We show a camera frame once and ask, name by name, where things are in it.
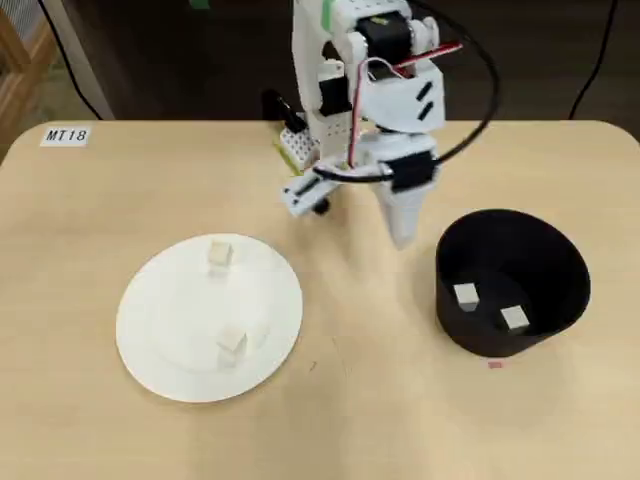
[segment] small block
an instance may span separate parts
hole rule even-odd
[[[209,265],[212,267],[228,267],[233,257],[233,247],[229,243],[211,242],[209,248]]]
[[[520,305],[503,308],[500,311],[510,332],[518,333],[529,326],[529,319]]]
[[[454,285],[453,289],[456,292],[460,308],[465,312],[475,311],[478,303],[480,303],[476,286],[473,283],[462,283]]]
[[[238,356],[233,352],[221,348],[218,353],[218,367],[234,368],[236,365],[238,365]]]
[[[226,325],[216,338],[216,343],[229,352],[235,352],[246,337],[246,332],[233,325]]]

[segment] table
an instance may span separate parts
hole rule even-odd
[[[473,123],[438,134],[456,143]],[[0,476],[6,479],[637,479],[640,150],[597,122],[497,122],[444,169],[397,252],[375,197],[326,217],[280,204],[263,123],[95,123],[87,148],[0,168]],[[434,314],[434,247],[456,218],[510,207],[581,250],[593,295],[567,332],[504,368]],[[142,389],[114,344],[128,280],[182,239],[237,232],[284,254],[305,298],[265,384],[213,405]]]

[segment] label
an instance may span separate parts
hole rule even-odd
[[[42,137],[41,147],[86,147],[91,127],[49,127]]]

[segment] red wire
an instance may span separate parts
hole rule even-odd
[[[439,57],[440,55],[446,55],[448,53],[456,52],[461,48],[462,48],[462,43],[460,42],[443,43],[438,48],[434,48],[433,50],[429,50],[428,52],[422,53],[420,55],[416,55],[415,57],[411,57],[405,60],[404,62],[394,65],[393,69],[404,76],[404,72],[401,72],[399,69],[403,69],[404,67],[411,65],[424,58]],[[364,64],[365,61],[366,59],[360,62],[360,64],[358,65],[356,91],[354,92],[354,95],[353,95],[354,97],[353,108],[351,110],[351,135],[349,139],[349,152],[347,153],[347,164],[351,168],[353,168],[353,154],[355,150],[356,134],[358,130],[356,127],[356,123],[358,120],[358,110],[360,109],[360,85],[362,84],[362,65]]]

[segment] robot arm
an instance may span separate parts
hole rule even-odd
[[[282,148],[302,173],[283,190],[294,215],[343,183],[372,183],[398,248],[414,237],[437,173],[430,132],[445,123],[439,31],[406,0],[296,0],[293,57],[304,130]],[[376,130],[359,135],[360,117]]]

